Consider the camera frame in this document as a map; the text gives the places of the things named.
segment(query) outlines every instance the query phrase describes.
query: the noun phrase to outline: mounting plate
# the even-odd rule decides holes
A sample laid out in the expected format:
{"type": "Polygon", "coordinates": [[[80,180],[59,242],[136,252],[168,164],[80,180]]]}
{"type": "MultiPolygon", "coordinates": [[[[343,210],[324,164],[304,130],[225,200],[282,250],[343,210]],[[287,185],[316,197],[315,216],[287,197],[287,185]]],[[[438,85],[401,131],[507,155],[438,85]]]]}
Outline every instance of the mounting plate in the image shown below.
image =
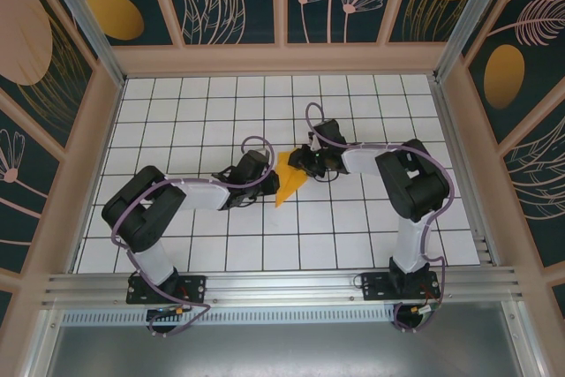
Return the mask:
{"type": "MultiPolygon", "coordinates": [[[[398,293],[388,277],[388,271],[379,273],[363,273],[360,276],[363,290],[363,300],[426,300],[426,292],[416,290],[398,293]]],[[[438,276],[433,271],[427,271],[422,282],[436,298],[440,297],[438,276]]]]}
{"type": "MultiPolygon", "coordinates": [[[[143,279],[136,275],[128,280],[129,287],[125,303],[128,305],[171,305],[173,302],[155,293],[143,279]]],[[[204,275],[181,275],[178,277],[175,298],[190,302],[204,302],[206,277],[204,275]]]]}

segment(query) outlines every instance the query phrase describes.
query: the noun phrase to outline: white tile floor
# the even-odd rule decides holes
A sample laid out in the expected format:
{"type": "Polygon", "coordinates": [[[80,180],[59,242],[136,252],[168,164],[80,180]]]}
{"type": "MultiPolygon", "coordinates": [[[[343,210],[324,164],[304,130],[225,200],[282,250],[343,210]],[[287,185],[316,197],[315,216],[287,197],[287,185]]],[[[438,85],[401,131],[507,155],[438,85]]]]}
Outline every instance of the white tile floor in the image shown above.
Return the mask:
{"type": "MultiPolygon", "coordinates": [[[[87,232],[79,273],[130,272],[109,241],[102,205],[148,164],[169,174],[208,176],[241,157],[238,145],[265,135],[275,150],[307,142],[305,106],[320,102],[347,141],[418,137],[452,162],[423,75],[331,75],[131,79],[127,83],[87,232]]],[[[429,254],[479,264],[459,190],[433,226],[429,254]]],[[[179,212],[162,240],[179,271],[259,271],[387,267],[397,218],[374,176],[309,180],[275,208],[269,196],[230,211],[179,212]]]]}

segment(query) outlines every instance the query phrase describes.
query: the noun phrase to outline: black bracket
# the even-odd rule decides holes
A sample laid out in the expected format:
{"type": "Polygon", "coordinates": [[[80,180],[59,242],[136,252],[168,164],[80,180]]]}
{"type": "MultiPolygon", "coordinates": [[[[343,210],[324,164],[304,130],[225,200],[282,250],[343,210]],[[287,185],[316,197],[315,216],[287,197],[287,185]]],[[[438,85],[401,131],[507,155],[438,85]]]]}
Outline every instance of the black bracket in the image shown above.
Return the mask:
{"type": "MultiPolygon", "coordinates": [[[[426,271],[423,280],[424,287],[434,297],[440,297],[438,276],[433,271],[426,271]]],[[[388,271],[363,273],[358,278],[363,291],[363,300],[426,300],[426,290],[418,286],[399,292],[390,280],[388,271]]]]}
{"type": "MultiPolygon", "coordinates": [[[[189,302],[203,303],[206,293],[206,277],[204,275],[181,275],[177,279],[177,286],[171,296],[189,302]]],[[[125,303],[128,305],[171,305],[173,302],[155,293],[140,276],[128,279],[127,296],[125,303]]]]}

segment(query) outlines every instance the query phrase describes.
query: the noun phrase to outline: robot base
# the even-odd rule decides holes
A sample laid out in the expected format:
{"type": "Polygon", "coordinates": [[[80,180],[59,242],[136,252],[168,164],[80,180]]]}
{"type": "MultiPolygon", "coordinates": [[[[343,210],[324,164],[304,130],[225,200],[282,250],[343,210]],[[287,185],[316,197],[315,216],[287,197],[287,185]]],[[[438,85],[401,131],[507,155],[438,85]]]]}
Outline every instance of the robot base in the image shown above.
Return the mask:
{"type": "MultiPolygon", "coordinates": [[[[127,296],[125,303],[128,305],[171,305],[173,302],[155,293],[140,276],[128,279],[127,296]]],[[[206,277],[203,275],[181,275],[171,296],[185,299],[190,302],[204,302],[206,293],[206,277]]]]}
{"type": "Polygon", "coordinates": [[[363,300],[426,300],[426,290],[440,297],[438,276],[429,270],[429,264],[404,274],[391,259],[389,271],[363,273],[360,278],[363,300]]]}

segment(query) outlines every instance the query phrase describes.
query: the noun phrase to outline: yellow cloth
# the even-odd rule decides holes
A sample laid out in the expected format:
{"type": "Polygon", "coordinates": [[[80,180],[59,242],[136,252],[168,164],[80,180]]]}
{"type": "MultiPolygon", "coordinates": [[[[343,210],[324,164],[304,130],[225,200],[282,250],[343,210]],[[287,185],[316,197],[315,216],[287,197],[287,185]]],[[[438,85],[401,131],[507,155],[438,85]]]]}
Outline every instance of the yellow cloth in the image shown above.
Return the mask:
{"type": "Polygon", "coordinates": [[[287,200],[292,193],[302,186],[308,176],[302,170],[296,170],[289,165],[289,158],[292,152],[280,152],[276,164],[276,174],[279,176],[280,188],[276,192],[275,207],[279,207],[287,200]]]}

